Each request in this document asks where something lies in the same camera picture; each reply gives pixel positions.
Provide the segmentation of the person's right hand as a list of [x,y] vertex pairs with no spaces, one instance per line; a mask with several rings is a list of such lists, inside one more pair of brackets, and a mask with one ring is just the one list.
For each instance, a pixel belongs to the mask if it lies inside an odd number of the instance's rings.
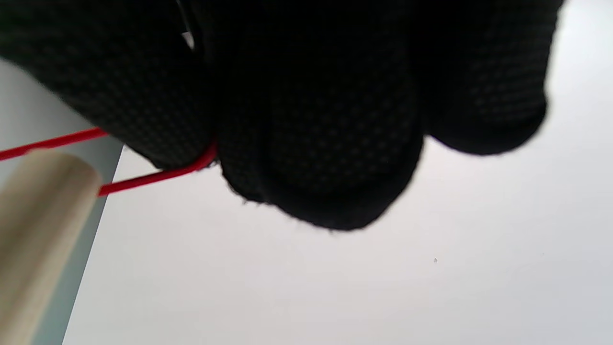
[[1,57],[157,168],[216,143],[234,192],[331,230],[427,136],[488,156],[545,120],[562,0],[3,0]]

